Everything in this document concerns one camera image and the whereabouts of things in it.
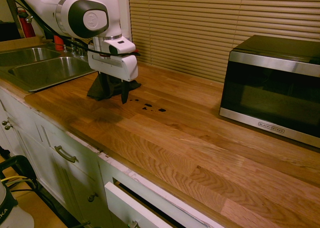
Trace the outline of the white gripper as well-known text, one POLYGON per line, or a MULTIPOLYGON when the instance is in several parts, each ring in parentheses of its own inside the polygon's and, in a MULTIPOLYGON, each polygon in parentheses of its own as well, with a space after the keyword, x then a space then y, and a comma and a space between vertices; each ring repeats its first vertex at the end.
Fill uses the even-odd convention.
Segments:
POLYGON ((134 55, 102 57, 98 53, 87 53, 91 69, 99 71, 99 81, 103 91, 109 90, 108 76, 121 79, 121 102, 125 104, 130 91, 130 81, 138 77, 138 63, 134 55))

